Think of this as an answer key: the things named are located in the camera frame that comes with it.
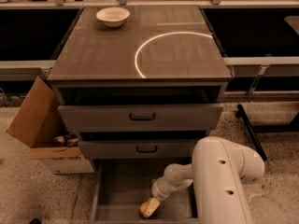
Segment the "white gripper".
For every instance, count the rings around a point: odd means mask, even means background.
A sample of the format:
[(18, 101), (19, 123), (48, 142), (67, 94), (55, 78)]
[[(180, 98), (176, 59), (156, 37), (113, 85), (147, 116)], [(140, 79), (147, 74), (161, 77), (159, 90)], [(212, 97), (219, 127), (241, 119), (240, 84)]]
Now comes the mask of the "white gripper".
[(156, 179), (151, 187), (152, 198), (148, 199), (149, 205), (147, 214), (144, 217), (150, 217), (159, 207), (160, 202), (167, 199), (174, 190), (174, 186), (168, 183), (164, 177)]

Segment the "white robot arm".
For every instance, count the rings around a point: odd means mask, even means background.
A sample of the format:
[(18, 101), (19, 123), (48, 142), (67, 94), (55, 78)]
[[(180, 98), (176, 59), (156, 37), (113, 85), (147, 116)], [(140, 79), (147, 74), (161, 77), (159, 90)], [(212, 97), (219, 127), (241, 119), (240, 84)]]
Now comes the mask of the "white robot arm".
[(264, 162), (255, 150), (208, 136), (195, 145), (190, 164), (166, 166), (139, 212), (150, 217), (172, 193), (193, 187), (200, 224), (253, 224), (243, 185), (263, 174)]

